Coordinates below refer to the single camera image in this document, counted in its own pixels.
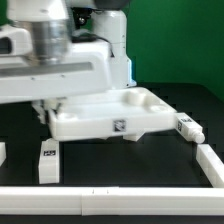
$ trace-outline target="black sticker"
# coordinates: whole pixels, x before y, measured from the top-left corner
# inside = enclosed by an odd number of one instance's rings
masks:
[[[187,122],[192,122],[192,120],[190,118],[186,118],[186,119],[181,119],[183,122],[187,123]]]
[[[178,122],[178,130],[181,132],[182,131],[182,123],[179,121]]]
[[[126,131],[126,121],[125,120],[114,121],[114,131],[115,132],[125,132]]]
[[[55,156],[55,155],[56,155],[56,151],[55,150],[44,151],[44,156]]]

